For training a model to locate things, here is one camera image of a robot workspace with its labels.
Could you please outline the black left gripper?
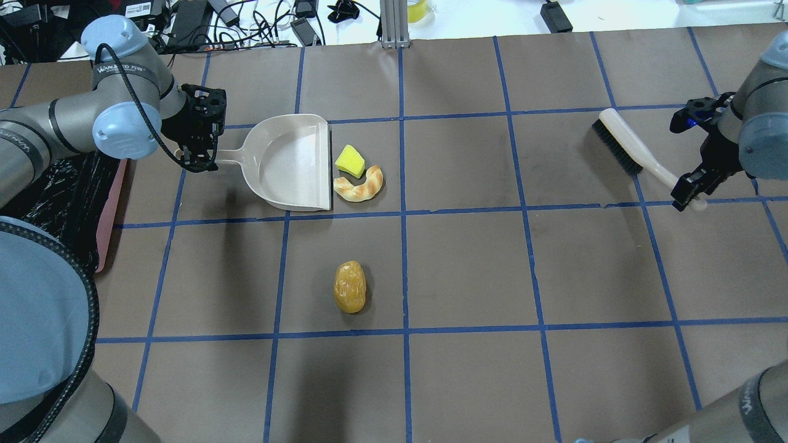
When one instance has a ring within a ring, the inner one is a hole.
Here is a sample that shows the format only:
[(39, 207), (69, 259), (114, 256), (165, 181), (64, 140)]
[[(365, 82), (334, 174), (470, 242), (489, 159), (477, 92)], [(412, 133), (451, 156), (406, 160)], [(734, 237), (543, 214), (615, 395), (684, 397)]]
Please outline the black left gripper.
[(161, 121), (161, 134), (178, 145), (176, 152), (165, 152), (189, 173), (219, 169), (219, 137), (225, 131), (227, 92), (223, 88), (180, 86), (185, 101), (172, 117)]

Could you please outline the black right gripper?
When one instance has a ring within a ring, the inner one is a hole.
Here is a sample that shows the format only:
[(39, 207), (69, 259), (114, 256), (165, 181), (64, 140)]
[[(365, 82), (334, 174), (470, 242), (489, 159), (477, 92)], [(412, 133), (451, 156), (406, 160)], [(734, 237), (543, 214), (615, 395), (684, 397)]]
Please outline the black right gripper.
[(687, 208), (701, 211), (707, 207), (707, 191), (720, 185), (729, 177), (744, 170), (739, 160), (739, 146), (734, 137), (724, 135), (720, 129), (723, 117), (732, 113), (734, 92), (726, 92), (717, 98), (690, 99), (685, 106), (673, 113), (670, 131), (683, 134), (692, 128), (701, 128), (706, 138), (701, 144), (701, 163), (690, 173), (681, 175), (672, 188), (672, 207), (683, 212)]

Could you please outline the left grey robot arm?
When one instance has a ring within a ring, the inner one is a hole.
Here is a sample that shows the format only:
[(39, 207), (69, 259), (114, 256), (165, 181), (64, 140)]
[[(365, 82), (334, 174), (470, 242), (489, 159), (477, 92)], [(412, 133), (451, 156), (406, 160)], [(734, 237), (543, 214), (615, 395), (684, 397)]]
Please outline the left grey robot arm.
[[(53, 163), (99, 151), (143, 159), (161, 149), (181, 169), (215, 171), (227, 93), (180, 84), (132, 20), (82, 31), (90, 92), (2, 111), (2, 205)], [(2, 217), (2, 441), (160, 442), (92, 368), (99, 332), (94, 278), (64, 239)]]

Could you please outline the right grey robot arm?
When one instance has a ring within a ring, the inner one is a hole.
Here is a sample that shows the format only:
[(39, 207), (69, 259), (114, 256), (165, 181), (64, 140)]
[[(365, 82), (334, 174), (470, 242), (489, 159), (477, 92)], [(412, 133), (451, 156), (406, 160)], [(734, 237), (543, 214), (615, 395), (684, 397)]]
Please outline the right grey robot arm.
[[(743, 171), (752, 178), (786, 179), (786, 33), (763, 51), (737, 92), (690, 101), (670, 124), (679, 134), (698, 124), (707, 132), (701, 165), (679, 177), (673, 206), (683, 210)], [(686, 420), (640, 437), (644, 442), (785, 442), (786, 361), (756, 373)]]

